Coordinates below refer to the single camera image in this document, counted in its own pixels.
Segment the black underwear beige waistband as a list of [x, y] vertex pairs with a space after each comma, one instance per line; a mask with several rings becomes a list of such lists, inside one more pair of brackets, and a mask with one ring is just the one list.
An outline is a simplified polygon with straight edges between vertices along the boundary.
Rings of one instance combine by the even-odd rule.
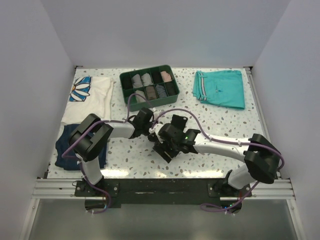
[[152, 149], [168, 164], [176, 156], [176, 151], [171, 149], [166, 143], [157, 142], [154, 144]]

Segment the navy blue garment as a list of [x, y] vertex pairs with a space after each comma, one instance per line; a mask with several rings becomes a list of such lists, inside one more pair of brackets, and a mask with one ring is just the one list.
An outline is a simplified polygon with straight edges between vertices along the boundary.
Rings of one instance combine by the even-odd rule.
[[66, 171], [79, 171], [80, 166], [77, 164], [76, 154], [72, 150], [67, 155], [71, 157], [63, 158], [62, 154], [69, 148], [69, 139], [71, 133], [79, 126], [79, 124], [68, 124], [63, 126], [63, 132], [55, 143], [57, 158], [55, 166], [63, 168]]

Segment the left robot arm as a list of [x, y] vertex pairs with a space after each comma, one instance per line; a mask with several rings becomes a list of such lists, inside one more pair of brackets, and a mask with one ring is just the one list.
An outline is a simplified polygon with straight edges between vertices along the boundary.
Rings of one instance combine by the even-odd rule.
[[135, 139], [147, 136], [154, 119], [154, 112], [141, 108], [137, 115], [127, 121], [102, 120], [96, 114], [89, 114], [71, 133], [69, 149], [80, 159], [80, 169], [87, 179], [86, 191], [99, 196], [104, 190], [99, 154], [113, 138]]

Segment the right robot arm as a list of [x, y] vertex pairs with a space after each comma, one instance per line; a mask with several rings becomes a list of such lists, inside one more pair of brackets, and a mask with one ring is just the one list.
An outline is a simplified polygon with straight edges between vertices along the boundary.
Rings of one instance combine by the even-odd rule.
[[253, 182], [274, 183], [281, 154], [263, 135], [255, 133], [250, 138], [228, 138], [208, 134], [202, 127], [188, 130], [184, 127], [174, 121], [166, 124], [155, 121], [149, 129], [157, 140], [156, 152], [167, 162], [180, 152], [214, 154], [243, 162], [240, 168], [230, 170], [214, 185], [215, 190], [230, 197]]

